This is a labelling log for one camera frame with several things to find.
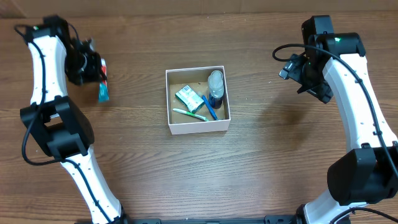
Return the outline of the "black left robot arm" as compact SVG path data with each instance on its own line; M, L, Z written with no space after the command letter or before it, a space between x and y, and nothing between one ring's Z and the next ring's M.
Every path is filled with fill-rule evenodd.
M99 101L107 101L105 59L95 51L93 39L72 37L73 26L58 15L24 29L20 35L34 70L30 105L20 110L27 128L21 147L24 160L32 166L59 163L78 187L92 223L131 223L96 161L93 128L67 92L67 82L97 82Z

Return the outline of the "dark bottle with clear cap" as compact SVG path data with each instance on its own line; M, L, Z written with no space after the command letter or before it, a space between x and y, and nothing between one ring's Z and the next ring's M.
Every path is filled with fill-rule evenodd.
M214 70L208 77L208 101L212 108L218 109L221 107L224 96L224 81L223 73L219 70Z

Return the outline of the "green white soap box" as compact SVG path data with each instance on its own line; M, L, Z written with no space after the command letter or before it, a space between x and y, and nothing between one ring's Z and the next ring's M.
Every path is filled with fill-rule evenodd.
M203 99L189 85L176 92L175 96L191 113L196 113L205 104Z

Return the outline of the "blue disposable razor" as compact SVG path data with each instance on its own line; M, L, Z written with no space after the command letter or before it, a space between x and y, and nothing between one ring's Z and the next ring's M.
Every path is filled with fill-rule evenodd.
M206 107L208 108L208 111L210 112L212 118L213 118L215 121L217 121L217 120L218 120L218 117L217 117L215 111L213 110L212 106L210 105L210 102L207 100L206 96L205 96L205 95L202 95L201 98L202 98L202 100L204 101L204 103L206 104Z

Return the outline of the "red green toothpaste tube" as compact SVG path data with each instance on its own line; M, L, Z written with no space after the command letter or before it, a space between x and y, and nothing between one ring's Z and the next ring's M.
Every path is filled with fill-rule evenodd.
M108 82L107 82L107 67L105 59L101 59L101 71L105 77L105 79L101 80L99 83L99 94L98 94L98 101L100 103L106 102L109 100L109 93L108 93Z

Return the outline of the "green white toothbrush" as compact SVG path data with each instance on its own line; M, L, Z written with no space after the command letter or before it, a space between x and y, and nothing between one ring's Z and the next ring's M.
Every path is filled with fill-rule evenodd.
M180 114L184 114L184 115L187 115L187 116L191 116L191 117L194 117L194 118L196 118L196 119L200 119L200 120L202 120L202 121L209 121L209 119L206 118L205 116L198 115L198 114L194 114L194 113L191 113L191 112L189 112L189 111L185 111L185 110L178 109L178 108L173 108L172 110L173 110L174 112L177 112L177 113L180 113Z

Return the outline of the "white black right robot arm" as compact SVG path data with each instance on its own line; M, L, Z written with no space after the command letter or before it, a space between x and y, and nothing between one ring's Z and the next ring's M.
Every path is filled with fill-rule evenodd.
M348 223L351 212L396 195L397 136L377 102L360 36L337 34L326 15L306 20L302 36L304 52L286 59L280 76L324 103L336 100L346 154L329 167L327 189L291 221Z

